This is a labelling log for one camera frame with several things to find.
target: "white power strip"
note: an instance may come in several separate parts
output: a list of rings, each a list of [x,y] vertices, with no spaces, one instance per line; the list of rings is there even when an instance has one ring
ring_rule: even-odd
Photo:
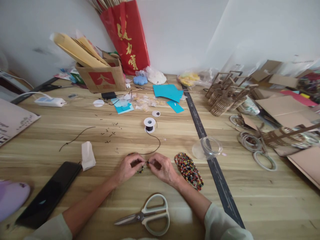
[[[36,104],[40,106],[46,106],[46,107],[62,107],[67,102],[63,100],[62,98],[47,98],[47,97],[40,97],[37,100],[34,101]]]

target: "red paper bag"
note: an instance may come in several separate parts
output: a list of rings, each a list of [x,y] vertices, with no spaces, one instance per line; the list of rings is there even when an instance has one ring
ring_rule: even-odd
[[[150,65],[136,0],[108,8],[102,12],[100,19],[121,57],[126,74],[136,75],[135,71]]]

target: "black phone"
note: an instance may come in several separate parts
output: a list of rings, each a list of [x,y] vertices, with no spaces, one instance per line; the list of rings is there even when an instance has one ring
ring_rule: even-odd
[[[16,224],[33,229],[44,224],[80,170],[80,164],[64,162],[18,217]]]

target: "scissors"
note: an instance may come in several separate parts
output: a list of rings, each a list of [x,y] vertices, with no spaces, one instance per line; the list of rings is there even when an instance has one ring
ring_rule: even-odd
[[[147,208],[148,203],[156,198],[156,197],[161,197],[164,201],[164,205],[160,206],[160,207],[154,207],[154,208]],[[160,231],[160,232],[155,232],[152,229],[149,228],[148,226],[148,222],[155,220],[155,219],[159,219],[159,218],[167,218],[167,224],[165,226],[165,228]],[[124,218],[121,218],[119,220],[117,220],[114,225],[125,225],[125,224],[131,224],[131,223],[135,223],[135,222],[142,222],[142,224],[146,227],[146,229],[149,231],[149,233],[151,233],[154,236],[162,236],[164,235],[168,229],[169,229],[169,225],[170,225],[170,218],[169,218],[169,211],[168,211],[168,204],[167,204],[167,200],[166,198],[160,194],[160,193],[156,193],[154,195],[152,195],[146,202],[146,204],[144,205],[143,209],[141,210],[140,213],[137,214],[132,214],[130,216],[126,216]]]
[[[62,87],[59,85],[52,85],[52,84],[47,84],[47,85],[43,85],[42,88],[40,89],[41,92],[49,92],[55,89],[59,89],[59,88],[68,88],[68,87],[74,87],[74,86],[66,86],[66,87]]]

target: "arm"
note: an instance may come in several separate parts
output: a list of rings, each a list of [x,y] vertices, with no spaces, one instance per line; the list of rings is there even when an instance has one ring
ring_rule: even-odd
[[[156,153],[149,159],[149,166],[152,173],[175,188],[187,201],[206,228],[206,240],[253,240],[249,231],[242,229],[229,215],[211,203],[179,175],[169,158]]]
[[[131,178],[145,164],[139,154],[124,158],[116,173],[96,187],[88,196],[38,228],[25,239],[71,239],[95,213],[109,193]]]
[[[211,202],[195,190],[181,175],[174,170],[169,158],[156,153],[149,159],[149,166],[161,181],[175,188],[187,201],[198,219],[204,224],[204,217]]]

